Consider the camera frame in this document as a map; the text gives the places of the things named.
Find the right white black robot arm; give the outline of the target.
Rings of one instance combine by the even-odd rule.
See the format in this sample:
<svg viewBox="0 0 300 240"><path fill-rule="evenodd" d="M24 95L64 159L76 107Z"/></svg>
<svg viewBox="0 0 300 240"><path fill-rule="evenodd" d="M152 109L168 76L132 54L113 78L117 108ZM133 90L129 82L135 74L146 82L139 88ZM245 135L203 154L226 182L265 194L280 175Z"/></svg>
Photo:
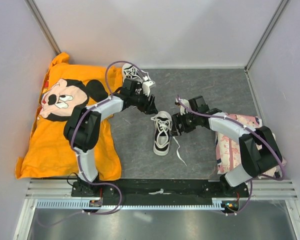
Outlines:
<svg viewBox="0 0 300 240"><path fill-rule="evenodd" d="M237 187L274 167L283 173L283 158L272 131L261 126L254 128L229 117L218 108L210 109L200 95L190 100L175 99L180 112L172 116L173 136L190 133L196 127L204 127L221 133L239 145L241 163L220 178L219 191L225 197L232 196Z"/></svg>

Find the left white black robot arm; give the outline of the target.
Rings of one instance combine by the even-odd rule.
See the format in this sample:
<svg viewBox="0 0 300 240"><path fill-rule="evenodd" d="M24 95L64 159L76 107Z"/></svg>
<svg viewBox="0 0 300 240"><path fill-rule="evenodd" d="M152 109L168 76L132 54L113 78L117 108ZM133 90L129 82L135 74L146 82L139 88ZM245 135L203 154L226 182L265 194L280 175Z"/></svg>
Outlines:
<svg viewBox="0 0 300 240"><path fill-rule="evenodd" d="M99 139L101 122L131 106L146 115L157 114L155 96L151 94L151 89L155 86L153 80L138 82L127 78L123 85L105 100L84 107L76 106L73 109L65 124L63 135L75 153L78 176L84 181L82 191L89 197L96 196L100 191L94 148Z"/></svg>

